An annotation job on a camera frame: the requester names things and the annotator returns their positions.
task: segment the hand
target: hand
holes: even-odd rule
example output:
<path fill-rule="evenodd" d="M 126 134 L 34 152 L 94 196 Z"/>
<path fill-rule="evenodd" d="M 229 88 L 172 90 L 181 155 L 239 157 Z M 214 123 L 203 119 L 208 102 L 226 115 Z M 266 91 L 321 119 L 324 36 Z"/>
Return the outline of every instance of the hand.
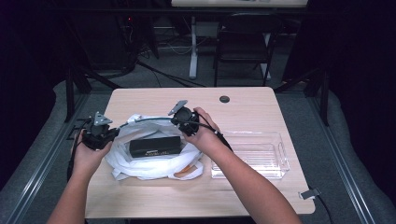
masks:
<path fill-rule="evenodd" d="M 206 113 L 201 107 L 194 108 L 194 111 L 199 114 L 201 123 L 210 125 L 212 128 L 219 131 L 219 126 L 212 120 L 212 118 L 210 118 L 209 114 Z M 213 131 L 203 126 L 199 127 L 196 135 L 187 136 L 184 133 L 183 135 L 188 142 L 195 145 L 206 155 L 210 154 L 211 150 L 215 150 L 220 145 L 223 145 L 219 140 L 219 138 L 213 133 Z"/>
<path fill-rule="evenodd" d="M 81 141 L 82 132 L 78 137 L 72 176 L 80 176 L 90 180 L 98 169 L 102 158 L 110 151 L 113 142 L 109 142 L 103 149 L 95 151 L 85 146 Z"/>

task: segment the light wood tabletop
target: light wood tabletop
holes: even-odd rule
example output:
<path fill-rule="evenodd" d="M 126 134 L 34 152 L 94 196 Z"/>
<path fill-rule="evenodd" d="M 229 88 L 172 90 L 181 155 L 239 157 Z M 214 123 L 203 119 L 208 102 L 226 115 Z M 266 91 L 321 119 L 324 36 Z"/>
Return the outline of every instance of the light wood tabletop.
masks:
<path fill-rule="evenodd" d="M 219 100 L 223 95 L 230 97 L 229 103 Z M 299 192 L 308 190 L 308 186 L 270 88 L 118 89 L 111 95 L 105 116 L 113 120 L 111 127 L 120 126 L 132 114 L 166 117 L 179 100 L 188 100 L 186 107 L 190 109 L 202 107 L 223 133 L 280 133 L 290 170 L 282 179 L 270 181 L 297 214 L 315 211 L 312 200 L 299 197 Z M 117 181 L 111 174 L 112 167 L 103 159 L 89 185 L 86 218 L 248 216 L 227 179 L 212 178 L 211 160 L 204 155 L 201 162 L 204 173 L 192 180 L 129 177 Z"/>
<path fill-rule="evenodd" d="M 307 0 L 172 0 L 173 7 L 306 7 Z"/>

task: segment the transparent container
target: transparent container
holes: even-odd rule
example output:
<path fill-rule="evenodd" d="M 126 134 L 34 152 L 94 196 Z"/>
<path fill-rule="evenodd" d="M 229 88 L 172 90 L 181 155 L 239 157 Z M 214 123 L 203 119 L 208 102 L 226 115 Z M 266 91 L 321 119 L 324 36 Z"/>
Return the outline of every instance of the transparent container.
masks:
<path fill-rule="evenodd" d="M 281 179 L 290 169 L 280 133 L 223 133 L 233 152 L 268 179 Z M 212 177 L 225 178 L 212 161 Z"/>

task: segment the plastic bag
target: plastic bag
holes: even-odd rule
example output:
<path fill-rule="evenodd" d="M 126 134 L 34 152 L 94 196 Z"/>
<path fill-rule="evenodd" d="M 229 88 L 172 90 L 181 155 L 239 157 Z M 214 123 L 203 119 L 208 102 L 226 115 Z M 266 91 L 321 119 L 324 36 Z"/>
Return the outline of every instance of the plastic bag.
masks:
<path fill-rule="evenodd" d="M 178 155 L 164 155 L 146 158 L 132 158 L 129 142 L 135 139 L 180 136 L 182 150 Z M 201 175 L 204 166 L 199 162 L 202 157 L 193 144 L 187 143 L 181 131 L 170 122 L 170 118 L 158 118 L 132 115 L 128 122 L 121 126 L 119 136 L 114 139 L 110 151 L 106 155 L 107 162 L 114 168 L 112 174 L 117 180 L 129 176 L 140 179 L 157 179 L 169 177 L 173 179 L 193 179 Z M 195 166 L 196 169 L 182 177 L 175 174 L 184 172 Z"/>

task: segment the person's right arm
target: person's right arm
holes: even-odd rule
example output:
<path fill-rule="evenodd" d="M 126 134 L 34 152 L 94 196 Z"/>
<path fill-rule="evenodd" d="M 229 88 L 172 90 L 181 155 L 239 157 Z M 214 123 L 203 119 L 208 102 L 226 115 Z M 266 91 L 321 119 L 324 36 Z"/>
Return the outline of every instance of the person's right arm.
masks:
<path fill-rule="evenodd" d="M 213 128 L 219 129 L 202 108 L 195 108 L 195 111 Z M 256 223 L 301 223 L 282 193 L 224 146 L 213 132 L 200 127 L 195 136 L 185 137 L 221 169 Z"/>

